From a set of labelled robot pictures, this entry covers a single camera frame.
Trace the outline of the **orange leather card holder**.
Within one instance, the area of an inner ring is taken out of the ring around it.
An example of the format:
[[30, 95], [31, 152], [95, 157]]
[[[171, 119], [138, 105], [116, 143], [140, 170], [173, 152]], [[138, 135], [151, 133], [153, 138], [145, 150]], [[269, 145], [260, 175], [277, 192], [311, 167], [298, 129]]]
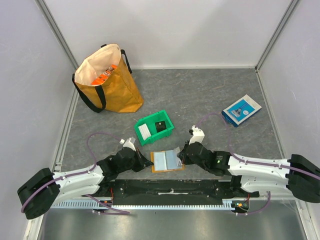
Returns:
[[150, 160], [153, 162], [153, 166], [151, 167], [152, 173], [182, 171], [185, 169], [185, 165], [183, 165], [182, 168], [175, 168], [174, 149], [153, 151], [150, 153]]

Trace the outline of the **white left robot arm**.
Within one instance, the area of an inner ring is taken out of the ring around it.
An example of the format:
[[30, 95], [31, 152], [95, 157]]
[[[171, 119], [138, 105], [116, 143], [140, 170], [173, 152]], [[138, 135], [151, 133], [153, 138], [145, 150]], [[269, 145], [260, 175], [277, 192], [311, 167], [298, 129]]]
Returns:
[[106, 196], [109, 182], [126, 171], [139, 172], [153, 166], [142, 153], [123, 147], [95, 164], [67, 172], [52, 172], [48, 167], [39, 170], [18, 190], [21, 212], [28, 220], [44, 215], [53, 205], [85, 195]]

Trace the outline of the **green plastic bin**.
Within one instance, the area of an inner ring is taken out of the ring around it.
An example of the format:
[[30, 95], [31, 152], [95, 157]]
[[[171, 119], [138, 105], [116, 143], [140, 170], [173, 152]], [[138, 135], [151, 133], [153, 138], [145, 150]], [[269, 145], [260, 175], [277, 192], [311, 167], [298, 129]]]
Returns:
[[[159, 121], [165, 121], [167, 127], [166, 130], [161, 132], [156, 131], [155, 123]], [[143, 124], [147, 124], [147, 127], [151, 133], [151, 137], [147, 138], [146, 140], [143, 140], [141, 133], [138, 129], [138, 127]], [[147, 144], [153, 144], [157, 140], [170, 136], [174, 128], [175, 127], [171, 119], [169, 118], [169, 115], [164, 109], [139, 119], [137, 123], [134, 125], [134, 130], [142, 146]]]

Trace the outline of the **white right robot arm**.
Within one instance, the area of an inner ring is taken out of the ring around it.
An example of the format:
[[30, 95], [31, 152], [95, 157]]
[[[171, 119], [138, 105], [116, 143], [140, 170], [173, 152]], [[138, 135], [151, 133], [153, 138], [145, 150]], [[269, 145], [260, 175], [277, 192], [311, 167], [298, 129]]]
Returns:
[[299, 154], [289, 159], [262, 159], [211, 151], [199, 142], [187, 142], [177, 156], [185, 165], [197, 165], [215, 176], [231, 176], [229, 191], [235, 197], [269, 192], [320, 202], [320, 169]]

